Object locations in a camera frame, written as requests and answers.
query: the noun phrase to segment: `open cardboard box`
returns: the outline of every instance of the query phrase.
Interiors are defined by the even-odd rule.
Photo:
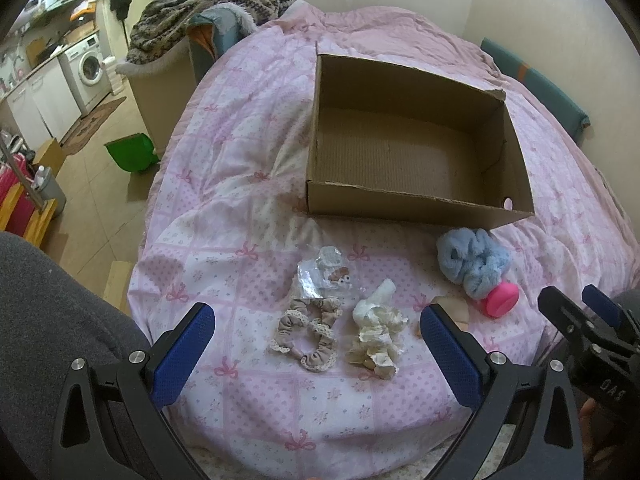
[[[502,91],[332,54],[318,55],[306,201],[312,214],[484,229],[534,214]]]

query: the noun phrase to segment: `blue gripper pad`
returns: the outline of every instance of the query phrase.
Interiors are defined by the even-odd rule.
[[[582,290],[582,301],[602,320],[614,329],[622,324],[622,310],[595,285],[587,285]]]
[[[151,401],[158,410],[177,400],[215,327],[213,309],[204,305],[156,367]]]
[[[423,309],[420,315],[420,332],[458,403],[477,410],[482,404],[480,373],[451,332],[429,307]]]

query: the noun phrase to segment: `pink round object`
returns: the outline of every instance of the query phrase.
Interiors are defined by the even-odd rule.
[[[482,300],[484,313],[491,317],[504,316],[520,298],[520,290],[514,283],[502,282]]]

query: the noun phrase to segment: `teal headboard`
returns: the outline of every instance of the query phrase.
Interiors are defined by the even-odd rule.
[[[494,41],[484,38],[480,48],[494,58],[500,72],[526,86],[562,124],[571,138],[578,141],[582,131],[590,125],[589,116],[567,94],[535,68]]]

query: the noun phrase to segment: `pink basket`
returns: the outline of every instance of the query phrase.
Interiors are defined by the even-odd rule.
[[[20,171],[28,177],[27,161],[25,160],[24,155],[16,153],[14,155],[14,160],[18,165],[18,168],[20,168]],[[19,182],[18,177],[15,176],[14,172],[8,165],[4,165],[0,168],[0,203],[2,203],[6,194],[9,193],[11,186],[17,182]],[[31,202],[31,200],[27,198],[26,193],[23,192],[18,199],[18,203],[15,206],[11,218],[9,218],[5,231],[22,236],[24,231],[27,229],[27,224],[29,223],[31,215],[35,209],[33,202]]]

